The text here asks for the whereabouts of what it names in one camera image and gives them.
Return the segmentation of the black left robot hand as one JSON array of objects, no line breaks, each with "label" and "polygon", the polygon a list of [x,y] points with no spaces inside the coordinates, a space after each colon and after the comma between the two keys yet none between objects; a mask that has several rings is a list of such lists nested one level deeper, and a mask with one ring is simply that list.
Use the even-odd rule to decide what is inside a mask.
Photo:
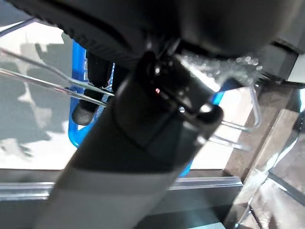
[{"label": "black left robot hand", "polygon": [[13,0],[129,70],[56,182],[36,229],[132,229],[161,200],[223,111],[202,106],[241,71],[204,73],[184,50],[230,60],[268,44],[300,0]]}]

